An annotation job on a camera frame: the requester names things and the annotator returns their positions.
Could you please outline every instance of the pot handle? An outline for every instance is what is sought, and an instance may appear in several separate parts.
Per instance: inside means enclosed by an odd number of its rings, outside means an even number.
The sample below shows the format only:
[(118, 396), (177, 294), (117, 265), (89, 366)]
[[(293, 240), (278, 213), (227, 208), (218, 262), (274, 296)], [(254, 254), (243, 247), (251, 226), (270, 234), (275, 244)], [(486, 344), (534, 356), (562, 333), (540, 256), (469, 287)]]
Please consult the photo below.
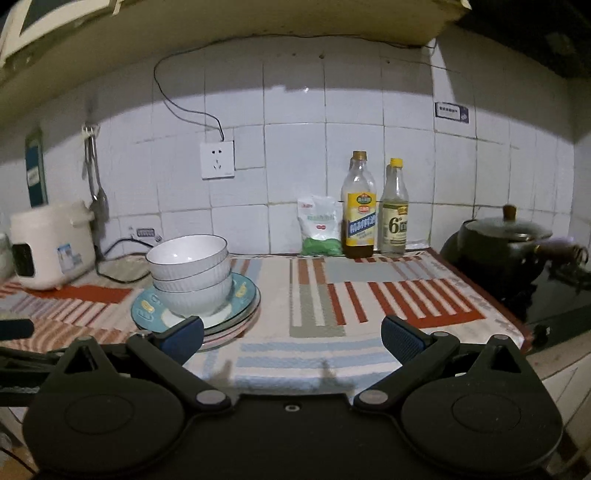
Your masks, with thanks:
[(587, 263), (589, 253), (572, 237), (555, 236), (535, 242), (534, 254), (559, 263)]

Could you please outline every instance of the rice cooker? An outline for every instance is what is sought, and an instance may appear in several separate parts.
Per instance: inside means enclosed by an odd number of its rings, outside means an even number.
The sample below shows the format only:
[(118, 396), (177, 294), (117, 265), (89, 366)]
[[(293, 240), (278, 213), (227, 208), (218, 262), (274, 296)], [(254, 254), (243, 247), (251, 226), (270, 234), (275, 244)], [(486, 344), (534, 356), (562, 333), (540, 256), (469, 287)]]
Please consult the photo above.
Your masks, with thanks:
[(12, 215), (12, 256), (22, 286), (49, 290), (91, 269), (95, 263), (93, 219), (81, 200)]

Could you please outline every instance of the sticker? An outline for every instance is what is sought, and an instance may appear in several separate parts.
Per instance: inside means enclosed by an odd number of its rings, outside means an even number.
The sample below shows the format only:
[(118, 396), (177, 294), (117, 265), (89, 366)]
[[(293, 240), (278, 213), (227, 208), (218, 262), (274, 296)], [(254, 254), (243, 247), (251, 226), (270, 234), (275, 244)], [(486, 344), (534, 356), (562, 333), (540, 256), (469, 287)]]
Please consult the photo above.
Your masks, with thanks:
[(435, 102), (435, 116), (469, 124), (468, 108), (455, 103)]
[(374, 244), (376, 222), (375, 193), (347, 194), (347, 238), (349, 247), (364, 247)]
[(69, 272), (82, 263), (82, 256), (72, 251), (70, 244), (57, 247), (57, 258), (60, 260), (62, 273)]
[(408, 205), (384, 205), (382, 215), (382, 243), (393, 247), (406, 246)]
[(32, 187), (33, 185), (37, 185), (41, 181), (41, 176), (39, 175), (39, 167), (33, 167), (27, 170), (27, 186)]

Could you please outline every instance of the black cable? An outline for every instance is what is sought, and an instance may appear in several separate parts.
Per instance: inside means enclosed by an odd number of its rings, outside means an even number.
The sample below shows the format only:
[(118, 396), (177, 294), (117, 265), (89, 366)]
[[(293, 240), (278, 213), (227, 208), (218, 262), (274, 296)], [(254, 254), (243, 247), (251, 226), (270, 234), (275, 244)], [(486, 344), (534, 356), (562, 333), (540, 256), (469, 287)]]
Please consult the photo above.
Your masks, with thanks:
[(129, 283), (135, 283), (137, 281), (143, 280), (144, 278), (146, 278), (149, 274), (150, 271), (148, 270), (144, 275), (142, 275), (141, 277), (138, 278), (134, 278), (133, 280), (120, 280), (119, 278), (115, 278), (115, 277), (111, 277), (110, 275), (107, 275), (106, 273), (102, 273), (99, 271), (99, 264), (101, 262), (112, 262), (115, 260), (120, 260), (121, 258), (126, 258), (126, 257), (145, 257), (145, 253), (142, 252), (133, 252), (130, 254), (125, 254), (125, 255), (120, 255), (118, 257), (115, 258), (105, 258), (107, 255), (109, 255), (109, 253), (111, 253), (111, 251), (120, 243), (124, 243), (124, 242), (131, 242), (134, 244), (140, 244), (143, 245), (145, 247), (148, 248), (152, 248), (153, 245), (150, 245), (146, 242), (142, 242), (141, 240), (136, 240), (135, 238), (119, 238), (119, 240), (117, 240), (113, 245), (111, 245), (106, 251), (105, 253), (101, 253), (100, 250), (98, 249), (98, 247), (95, 247), (95, 251), (96, 251), (96, 262), (95, 262), (95, 271), (96, 274), (99, 277), (102, 278), (106, 278), (107, 280), (111, 280), (114, 281), (115, 283), (119, 283), (121, 285), (127, 285)]
[(197, 113), (199, 115), (205, 115), (205, 116), (209, 116), (211, 118), (213, 118), (216, 122), (217, 122), (217, 127), (218, 130), (220, 131), (220, 136), (222, 137), (222, 142), (225, 140), (224, 134), (223, 134), (223, 128), (222, 128), (222, 124), (220, 123), (220, 120), (218, 117), (216, 117), (215, 115), (212, 115), (210, 113), (207, 112), (201, 112), (199, 110), (191, 110), (189, 108), (185, 108), (180, 106), (179, 104), (175, 103), (175, 101), (171, 100), (166, 93), (164, 93), (164, 91), (162, 90), (162, 86), (160, 85), (160, 82), (158, 81), (158, 77), (156, 76), (156, 71), (158, 70), (159, 65), (164, 61), (164, 60), (168, 60), (171, 59), (173, 57), (177, 57), (179, 55), (184, 55), (186, 53), (191, 53), (193, 51), (199, 50), (200, 48), (204, 48), (204, 47), (199, 47), (199, 48), (192, 48), (190, 50), (183, 50), (183, 51), (179, 51), (176, 53), (171, 53), (170, 55), (167, 55), (163, 58), (161, 58), (159, 61), (156, 62), (156, 65), (154, 65), (154, 71), (153, 71), (153, 75), (154, 75), (154, 81), (156, 82), (156, 85), (158, 86), (158, 90), (160, 90), (160, 93), (162, 94), (162, 96), (164, 97), (164, 104), (166, 105), (166, 107), (168, 108), (168, 110), (179, 120), (182, 120), (184, 122), (188, 122), (190, 124), (196, 124), (196, 125), (201, 125), (198, 122), (193, 122), (191, 120), (187, 120), (186, 118), (182, 118), (178, 115), (176, 115), (171, 109), (170, 107), (166, 104), (166, 102), (168, 101), (169, 103), (171, 103), (172, 105), (174, 105), (176, 108), (178, 108), (179, 110), (182, 110), (183, 112), (187, 112), (187, 113)]
[(4, 453), (6, 453), (9, 457), (14, 458), (18, 463), (20, 463), (24, 468), (26, 468), (27, 470), (29, 470), (33, 475), (36, 475), (37, 472), (35, 470), (33, 470), (31, 467), (29, 467), (24, 460), (21, 460), (19, 457), (17, 457), (14, 453), (12, 453), (10, 450), (6, 450), (4, 447), (0, 447), (0, 450), (2, 450)]
[[(222, 137), (222, 142), (223, 142), (225, 140), (225, 137), (224, 137), (224, 134), (223, 134), (222, 124), (220, 123), (219, 118), (216, 117), (215, 115), (212, 115), (212, 114), (207, 113), (207, 112), (202, 112), (200, 110), (191, 110), (189, 108), (182, 107), (179, 104), (177, 104), (175, 101), (173, 101), (172, 99), (170, 99), (168, 97), (168, 95), (166, 95), (166, 93), (164, 93), (164, 90), (162, 89), (162, 86), (160, 85), (160, 82), (158, 81), (158, 76), (156, 75), (156, 72), (157, 72), (158, 67), (160, 66), (160, 64), (162, 62), (164, 62), (165, 60), (171, 59), (173, 57), (178, 57), (180, 55), (185, 55), (187, 53), (193, 53), (193, 52), (198, 51), (198, 50), (201, 50), (203, 48), (211, 47), (212, 45), (215, 45), (217, 43), (222, 43), (222, 42), (229, 41), (229, 40), (238, 40), (240, 38), (253, 38), (253, 37), (295, 37), (295, 38), (349, 37), (349, 38), (358, 38), (360, 40), (366, 40), (365, 38), (359, 37), (358, 35), (278, 35), (278, 34), (250, 35), (250, 36), (247, 36), (247, 37), (224, 38), (223, 40), (216, 40), (216, 41), (213, 41), (211, 43), (208, 43), (207, 45), (203, 45), (201, 47), (193, 47), (193, 48), (189, 48), (188, 50), (182, 50), (182, 51), (178, 51), (178, 52), (175, 52), (175, 53), (171, 53), (169, 55), (166, 55), (165, 57), (162, 57), (159, 61), (157, 61), (156, 62), (156, 65), (154, 65), (154, 70), (152, 72), (152, 74), (154, 76), (154, 81), (156, 82), (156, 85), (158, 86), (158, 90), (160, 91), (161, 95), (164, 97), (164, 100), (163, 100), (164, 106), (168, 109), (168, 111), (170, 111), (170, 113), (172, 113), (179, 120), (182, 120), (183, 122), (187, 122), (187, 123), (193, 124), (193, 125), (203, 125), (203, 124), (200, 123), (200, 122), (195, 122), (195, 121), (188, 120), (186, 118), (181, 117), (180, 115), (178, 115), (177, 113), (175, 113), (170, 108), (170, 106), (168, 104), (170, 103), (171, 105), (174, 105), (176, 108), (178, 108), (179, 110), (181, 110), (183, 112), (196, 113), (198, 115), (205, 115), (205, 116), (209, 116), (209, 117), (213, 118), (217, 122), (217, 129), (220, 132), (220, 136)], [(377, 43), (385, 43), (386, 45), (390, 45), (391, 47), (403, 48), (405, 50), (413, 50), (413, 49), (422, 48), (422, 47), (426, 47), (426, 48), (430, 48), (432, 50), (435, 50), (435, 48), (437, 47), (437, 39), (435, 39), (435, 45), (433, 45), (432, 47), (430, 47), (429, 45), (403, 45), (401, 43), (395, 43), (395, 42), (389, 42), (389, 41), (381, 41), (381, 40), (367, 40), (367, 41), (374, 41), (374, 42), (377, 42)]]

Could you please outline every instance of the rice cooker label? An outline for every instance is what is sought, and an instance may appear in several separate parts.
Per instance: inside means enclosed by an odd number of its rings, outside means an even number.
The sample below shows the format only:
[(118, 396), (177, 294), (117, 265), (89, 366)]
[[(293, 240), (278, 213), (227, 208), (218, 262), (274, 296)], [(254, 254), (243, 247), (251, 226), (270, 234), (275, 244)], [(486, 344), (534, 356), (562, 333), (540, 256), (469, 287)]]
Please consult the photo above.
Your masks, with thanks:
[(82, 263), (82, 256), (75, 253), (70, 244), (57, 247), (57, 258), (60, 260), (62, 273), (69, 272)]

